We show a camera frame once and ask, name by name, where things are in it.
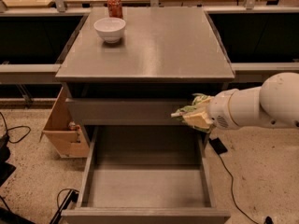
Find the gray tabletop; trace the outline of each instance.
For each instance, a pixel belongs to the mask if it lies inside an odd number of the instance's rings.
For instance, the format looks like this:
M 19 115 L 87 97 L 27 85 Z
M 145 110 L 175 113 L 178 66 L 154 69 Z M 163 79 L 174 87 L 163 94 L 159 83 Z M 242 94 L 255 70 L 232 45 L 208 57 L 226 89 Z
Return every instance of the gray tabletop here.
M 124 37 L 104 42 L 94 7 L 56 78 L 69 82 L 222 82 L 234 73 L 200 7 L 124 7 Z

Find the brown box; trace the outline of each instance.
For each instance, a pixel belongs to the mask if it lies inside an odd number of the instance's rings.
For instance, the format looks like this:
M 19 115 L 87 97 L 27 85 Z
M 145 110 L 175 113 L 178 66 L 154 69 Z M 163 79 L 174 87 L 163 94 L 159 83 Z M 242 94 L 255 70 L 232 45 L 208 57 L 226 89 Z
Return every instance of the brown box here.
M 52 142 L 62 158 L 86 158 L 89 146 L 81 130 L 70 131 L 72 120 L 65 103 L 66 93 L 62 89 L 47 120 L 43 134 Z

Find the floor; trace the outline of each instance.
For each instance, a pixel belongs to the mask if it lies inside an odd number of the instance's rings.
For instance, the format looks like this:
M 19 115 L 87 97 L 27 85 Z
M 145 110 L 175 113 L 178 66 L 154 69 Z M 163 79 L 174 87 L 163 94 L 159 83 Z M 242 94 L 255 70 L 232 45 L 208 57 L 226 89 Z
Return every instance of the floor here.
M 32 131 L 19 144 L 9 144 L 9 163 L 17 167 L 0 188 L 10 209 L 34 223 L 50 223 L 57 210 L 56 196 L 61 189 L 80 189 L 85 159 L 62 159 L 41 131 L 49 108 L 5 107 L 0 109 L 7 126 L 28 125 Z M 3 122 L 0 122 L 3 133 Z M 10 133 L 16 140 L 25 130 Z M 274 223 L 299 223 L 299 132 L 243 128 L 215 130 L 229 151 L 222 158 L 235 177 L 234 194 L 239 206 L 256 222 L 270 216 Z M 252 223 L 234 206 L 231 179 L 210 145 L 206 148 L 209 171 L 220 210 L 232 217 L 227 224 Z

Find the bowl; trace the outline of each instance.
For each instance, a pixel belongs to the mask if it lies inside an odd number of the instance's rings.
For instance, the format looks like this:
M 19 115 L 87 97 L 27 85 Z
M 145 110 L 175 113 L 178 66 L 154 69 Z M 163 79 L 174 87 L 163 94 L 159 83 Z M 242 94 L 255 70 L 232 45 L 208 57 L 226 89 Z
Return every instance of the bowl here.
M 94 29 L 107 43 L 115 43 L 123 37 L 125 24 L 123 19 L 103 18 L 94 23 Z

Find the red can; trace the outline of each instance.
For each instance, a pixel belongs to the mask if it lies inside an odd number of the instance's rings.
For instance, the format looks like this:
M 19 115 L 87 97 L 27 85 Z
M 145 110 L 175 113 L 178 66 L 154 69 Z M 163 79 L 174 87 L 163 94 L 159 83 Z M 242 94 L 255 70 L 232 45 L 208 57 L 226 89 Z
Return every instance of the red can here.
M 107 0 L 107 6 L 110 18 L 123 19 L 121 0 Z

